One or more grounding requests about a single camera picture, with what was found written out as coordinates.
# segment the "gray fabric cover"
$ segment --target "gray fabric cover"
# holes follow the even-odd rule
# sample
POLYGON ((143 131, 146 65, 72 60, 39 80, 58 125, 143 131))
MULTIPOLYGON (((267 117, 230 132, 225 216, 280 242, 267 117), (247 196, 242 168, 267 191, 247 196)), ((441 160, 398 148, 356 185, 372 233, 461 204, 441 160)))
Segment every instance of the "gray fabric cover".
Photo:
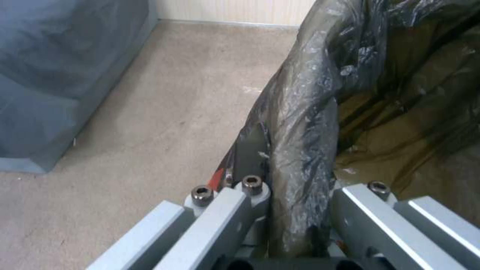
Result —
POLYGON ((156 21, 148 0, 1 1, 0 170, 49 171, 156 21))

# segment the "beige carpet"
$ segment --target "beige carpet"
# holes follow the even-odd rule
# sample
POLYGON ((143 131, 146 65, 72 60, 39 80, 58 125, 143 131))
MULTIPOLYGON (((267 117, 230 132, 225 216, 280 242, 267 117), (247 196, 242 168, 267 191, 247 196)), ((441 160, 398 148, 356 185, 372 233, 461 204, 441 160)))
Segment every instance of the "beige carpet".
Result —
POLYGON ((0 269, 81 269, 206 183, 296 29, 162 22, 45 175, 0 172, 0 269))

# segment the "metal bar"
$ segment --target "metal bar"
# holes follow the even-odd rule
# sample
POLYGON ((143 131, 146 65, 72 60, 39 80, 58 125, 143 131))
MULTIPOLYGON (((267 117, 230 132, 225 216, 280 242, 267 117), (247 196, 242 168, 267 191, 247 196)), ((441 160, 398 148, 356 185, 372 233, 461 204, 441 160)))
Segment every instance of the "metal bar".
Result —
POLYGON ((366 186, 338 189, 331 203, 333 225, 360 262, 374 248, 397 269, 463 269, 366 186))
POLYGON ((193 221, 191 210, 163 201, 87 269, 151 269, 193 221))
POLYGON ((156 270, 211 269, 222 255, 233 256, 253 223, 250 199, 223 188, 156 270))
POLYGON ((480 230, 434 199, 422 197, 394 209, 468 269, 480 267, 480 230))

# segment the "plastic wrap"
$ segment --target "plastic wrap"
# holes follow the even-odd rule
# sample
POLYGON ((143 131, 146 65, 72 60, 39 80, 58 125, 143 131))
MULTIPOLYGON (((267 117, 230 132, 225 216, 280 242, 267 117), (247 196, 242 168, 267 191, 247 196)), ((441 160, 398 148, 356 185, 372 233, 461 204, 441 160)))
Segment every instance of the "plastic wrap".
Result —
MULTIPOLYGON (((466 51, 450 48, 462 57, 443 59, 455 63, 448 66, 448 70, 438 71, 443 78, 434 72, 422 75, 421 67, 439 48, 458 38, 456 31, 462 33, 475 24, 471 18, 478 10, 477 4, 478 1, 471 0, 318 0, 313 5, 290 54, 259 96, 236 142, 244 141, 258 124, 264 128, 269 142, 269 171, 265 179, 272 188, 271 257, 324 254, 329 240, 328 200, 335 181, 336 154, 340 156, 335 173, 337 177, 345 177, 344 183, 373 180, 369 177, 376 174, 374 168, 378 164, 369 160, 368 148, 373 145, 382 148, 384 145, 376 144, 377 141, 388 144, 392 135, 398 133, 403 138, 406 132, 402 123, 392 124, 394 129, 379 133, 372 143, 370 134, 365 133, 367 128, 384 124, 382 119, 388 121, 396 117, 399 108, 406 112, 410 109, 407 105, 415 104, 419 96, 428 96, 429 91, 435 92, 434 85, 445 83, 452 91, 446 91, 445 97, 424 101, 426 110, 439 103, 439 107, 429 111, 432 119, 425 119, 425 125, 418 123, 421 130, 411 128, 415 130, 411 140, 421 140, 423 133, 432 128, 427 123, 444 121, 444 118, 435 118, 440 111, 445 112, 446 118, 453 111, 454 101, 447 100, 474 96, 476 78, 472 78, 464 91, 457 93, 455 89, 474 74, 462 72, 463 67, 477 68, 479 61, 467 60, 472 50, 476 50, 475 42, 466 51), (458 80, 449 81, 455 74, 458 80), (425 84, 423 90, 417 88, 418 83, 425 84), (402 102, 406 104, 400 102, 402 105, 399 105, 398 89, 403 86, 406 88, 401 91, 405 99, 402 102), (367 141, 362 150, 367 150, 359 153, 357 142, 362 139, 367 141), (357 172, 364 168, 354 168, 354 162, 368 164, 366 168, 371 170, 357 177, 357 172)), ((476 31, 472 31, 466 35, 475 36, 476 31)), ((457 140, 457 136, 466 136, 464 132, 473 128, 474 121, 465 113, 475 110, 472 109, 475 104, 472 99, 456 108, 455 120, 448 127, 439 128, 443 130, 439 136, 448 136, 445 132, 452 130, 458 131, 454 135, 457 140), (464 127, 462 131, 456 129, 460 126, 464 127)), ((422 113, 417 112, 413 118, 421 118, 422 113)), ((423 143, 439 142, 438 137, 431 139, 423 143)), ((235 149, 233 146, 227 153, 212 180, 220 177, 218 172, 234 170, 235 149)), ((458 147, 443 150, 447 149, 455 151, 458 147)), ((430 156, 412 162, 424 163, 430 156)), ((387 166, 380 180, 392 183, 384 179, 391 176, 387 166)), ((220 189, 225 183, 230 185, 240 180, 224 173, 222 180, 211 181, 211 185, 220 189)), ((406 183, 403 179, 395 187, 406 183)))

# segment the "plastic sheet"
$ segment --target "plastic sheet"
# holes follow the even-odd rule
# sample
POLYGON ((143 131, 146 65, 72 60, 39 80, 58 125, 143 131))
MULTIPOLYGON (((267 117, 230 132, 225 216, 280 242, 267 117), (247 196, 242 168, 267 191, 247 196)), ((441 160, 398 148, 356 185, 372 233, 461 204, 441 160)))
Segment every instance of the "plastic sheet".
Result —
MULTIPOLYGON (((469 30, 478 3, 318 0, 313 5, 237 138, 244 140, 260 123, 269 141, 271 257, 324 254, 335 176, 343 183, 381 180, 398 191, 411 181, 389 179, 399 172, 414 174, 437 151, 465 151, 452 170, 474 163, 459 160, 478 149, 470 143, 477 138, 471 131, 478 129, 475 76, 480 61, 472 58, 478 51, 477 31, 469 30), (399 149, 410 142, 419 145, 415 151, 405 148, 408 160, 399 149), (375 163, 392 158, 415 165, 375 163)), ((218 171, 230 172, 235 156, 232 147, 218 171)), ((438 184, 435 176, 429 174, 427 181, 438 184)))

